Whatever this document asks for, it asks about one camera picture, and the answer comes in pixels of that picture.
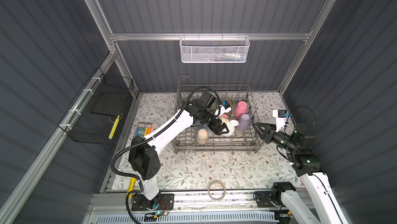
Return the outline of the white ceramic mug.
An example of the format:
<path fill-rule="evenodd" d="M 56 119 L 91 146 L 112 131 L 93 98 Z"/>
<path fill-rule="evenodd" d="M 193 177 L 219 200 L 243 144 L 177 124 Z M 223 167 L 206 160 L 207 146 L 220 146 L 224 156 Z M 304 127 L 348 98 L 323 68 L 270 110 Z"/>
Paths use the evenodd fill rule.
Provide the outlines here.
<path fill-rule="evenodd" d="M 237 120 L 229 120 L 229 119 L 225 119 L 225 118 L 223 118 L 223 117 L 220 117 L 220 119 L 221 119 L 221 121 L 222 121 L 223 123 L 225 123 L 225 124 L 229 127 L 229 129 L 230 129 L 229 135 L 228 135 L 228 136 L 222 136 L 222 137 L 231 137 L 231 136 L 234 134 L 235 128 L 236 128 L 236 126 L 239 124 L 239 122 L 238 122 Z"/>

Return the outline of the purple cup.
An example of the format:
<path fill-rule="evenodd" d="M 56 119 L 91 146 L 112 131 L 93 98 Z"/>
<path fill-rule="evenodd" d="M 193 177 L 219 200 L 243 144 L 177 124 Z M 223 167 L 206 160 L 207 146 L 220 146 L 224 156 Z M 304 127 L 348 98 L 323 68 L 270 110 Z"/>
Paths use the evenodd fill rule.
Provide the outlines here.
<path fill-rule="evenodd" d="M 248 114 L 242 114 L 238 119 L 239 124 L 237 125 L 237 129 L 240 131 L 246 131 L 251 123 L 251 117 Z"/>

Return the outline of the beige cup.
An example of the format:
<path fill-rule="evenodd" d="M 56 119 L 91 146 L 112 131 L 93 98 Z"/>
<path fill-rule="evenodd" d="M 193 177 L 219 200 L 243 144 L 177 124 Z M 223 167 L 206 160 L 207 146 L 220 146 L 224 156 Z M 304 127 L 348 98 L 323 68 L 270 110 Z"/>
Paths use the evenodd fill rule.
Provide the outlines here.
<path fill-rule="evenodd" d="M 206 129 L 200 129 L 196 133 L 196 143 L 198 145 L 206 145 L 209 141 L 209 133 Z"/>

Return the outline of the pink cup front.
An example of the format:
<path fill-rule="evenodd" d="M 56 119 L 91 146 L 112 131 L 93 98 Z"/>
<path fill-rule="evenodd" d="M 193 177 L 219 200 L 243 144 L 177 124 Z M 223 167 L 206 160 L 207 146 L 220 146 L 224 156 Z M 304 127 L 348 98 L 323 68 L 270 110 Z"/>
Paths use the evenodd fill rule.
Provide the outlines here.
<path fill-rule="evenodd" d="M 246 114 L 248 110 L 248 103 L 245 101 L 240 101 L 237 103 L 234 115 L 237 119 L 239 119 L 243 114 Z"/>

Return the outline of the yellow glass tumbler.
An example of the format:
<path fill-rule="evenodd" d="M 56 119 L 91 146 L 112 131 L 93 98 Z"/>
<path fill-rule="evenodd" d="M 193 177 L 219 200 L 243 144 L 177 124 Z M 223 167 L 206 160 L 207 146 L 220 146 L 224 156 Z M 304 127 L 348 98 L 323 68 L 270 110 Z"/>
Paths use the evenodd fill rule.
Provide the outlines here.
<path fill-rule="evenodd" d="M 233 102 L 232 102 L 232 101 L 229 101 L 229 100 L 226 100 L 226 103 L 227 103 L 228 106 L 230 107 L 230 111 L 229 111 L 228 113 L 232 113 L 232 110 L 233 110 Z"/>

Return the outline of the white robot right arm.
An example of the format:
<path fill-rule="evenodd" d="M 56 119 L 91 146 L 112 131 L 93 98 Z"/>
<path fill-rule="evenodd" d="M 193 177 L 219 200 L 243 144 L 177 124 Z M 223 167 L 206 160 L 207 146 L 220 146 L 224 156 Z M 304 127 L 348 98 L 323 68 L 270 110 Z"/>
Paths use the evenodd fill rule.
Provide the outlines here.
<path fill-rule="evenodd" d="M 286 151 L 286 157 L 309 193 L 318 217 L 315 217 L 304 204 L 291 183 L 273 184 L 270 193 L 272 203 L 275 206 L 287 207 L 300 224 L 348 224 L 349 221 L 337 202 L 328 176 L 322 171 L 319 158 L 312 153 L 311 148 L 303 147 L 304 141 L 315 137 L 306 137 L 300 126 L 290 135 L 277 131 L 274 124 L 255 123 L 253 128 L 266 144 L 274 143 L 277 148 Z"/>

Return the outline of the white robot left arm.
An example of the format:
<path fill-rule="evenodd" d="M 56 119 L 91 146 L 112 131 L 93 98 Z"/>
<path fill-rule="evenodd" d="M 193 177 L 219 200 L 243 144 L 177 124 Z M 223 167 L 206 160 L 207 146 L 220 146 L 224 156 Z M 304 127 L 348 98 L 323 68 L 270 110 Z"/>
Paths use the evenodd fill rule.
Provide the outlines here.
<path fill-rule="evenodd" d="M 141 194 L 147 201 L 159 198 L 157 173 L 161 167 L 159 155 L 163 149 L 181 132 L 193 126 L 197 121 L 210 128 L 215 135 L 228 132 L 228 127 L 220 120 L 221 115 L 230 112 L 231 106 L 221 101 L 218 94 L 210 87 L 198 99 L 192 100 L 193 93 L 187 97 L 177 113 L 154 132 L 136 136 L 131 144 L 128 162 L 138 176 Z"/>

